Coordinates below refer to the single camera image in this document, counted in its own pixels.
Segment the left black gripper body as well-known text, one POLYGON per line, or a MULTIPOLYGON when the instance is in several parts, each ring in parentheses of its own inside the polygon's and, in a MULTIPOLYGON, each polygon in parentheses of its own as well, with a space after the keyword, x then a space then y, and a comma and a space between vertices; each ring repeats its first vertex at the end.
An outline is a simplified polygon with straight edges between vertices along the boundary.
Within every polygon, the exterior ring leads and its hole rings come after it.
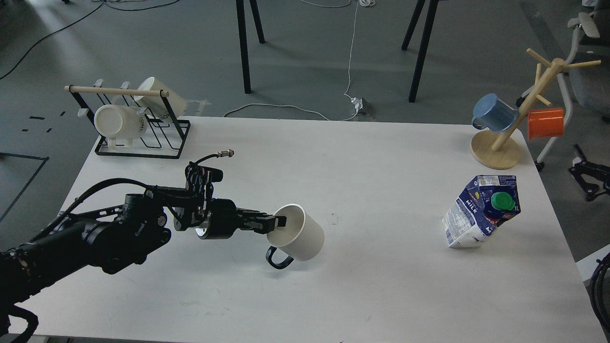
POLYGON ((201 240, 232 237, 240 224, 235 203, 226 198, 212 198, 205 209, 208 211, 208 217, 195 228, 197 236, 201 240))

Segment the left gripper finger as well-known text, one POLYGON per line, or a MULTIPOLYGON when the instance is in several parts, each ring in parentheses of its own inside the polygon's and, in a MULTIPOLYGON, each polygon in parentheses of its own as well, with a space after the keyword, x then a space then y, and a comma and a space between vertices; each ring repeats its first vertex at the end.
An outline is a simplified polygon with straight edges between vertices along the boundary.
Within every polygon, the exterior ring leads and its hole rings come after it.
POLYGON ((268 213, 259 212, 253 209, 237 208, 237 216, 238 226, 249 221, 274 221, 274 228, 276 229, 277 227, 285 227, 287 224, 287 217, 285 216, 270 215, 268 213))
POLYGON ((275 229, 275 222, 274 221, 262 221, 262 222, 249 221, 249 222, 240 224, 240 226, 238 226, 238 228, 242 231, 253 231, 253 232, 259 233, 259 234, 268 234, 269 232, 272 232, 275 229))

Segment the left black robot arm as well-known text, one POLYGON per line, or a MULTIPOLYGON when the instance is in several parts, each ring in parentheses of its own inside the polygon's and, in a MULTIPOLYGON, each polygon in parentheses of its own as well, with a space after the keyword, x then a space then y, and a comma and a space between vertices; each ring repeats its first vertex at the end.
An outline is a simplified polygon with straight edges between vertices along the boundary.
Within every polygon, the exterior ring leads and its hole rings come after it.
POLYGON ((35 237, 2 252, 1 334, 8 334, 11 317, 24 319, 26 329, 14 341, 26 343, 39 319, 18 304, 85 266, 99 267, 113 275, 144 263, 148 254, 171 239, 166 211, 174 217, 175 230, 196 228, 203 240, 228 239, 236 230, 268 234, 285 227, 284 215, 238 208, 232 200, 213 196, 214 183, 222 180, 223 172, 201 163, 233 154, 233 150, 224 150, 189 162, 183 188, 148 185, 128 178, 103 180, 76 198, 35 237), (144 193, 127 194, 124 204, 117 206, 73 212, 95 193, 118 184, 140 186, 144 193))

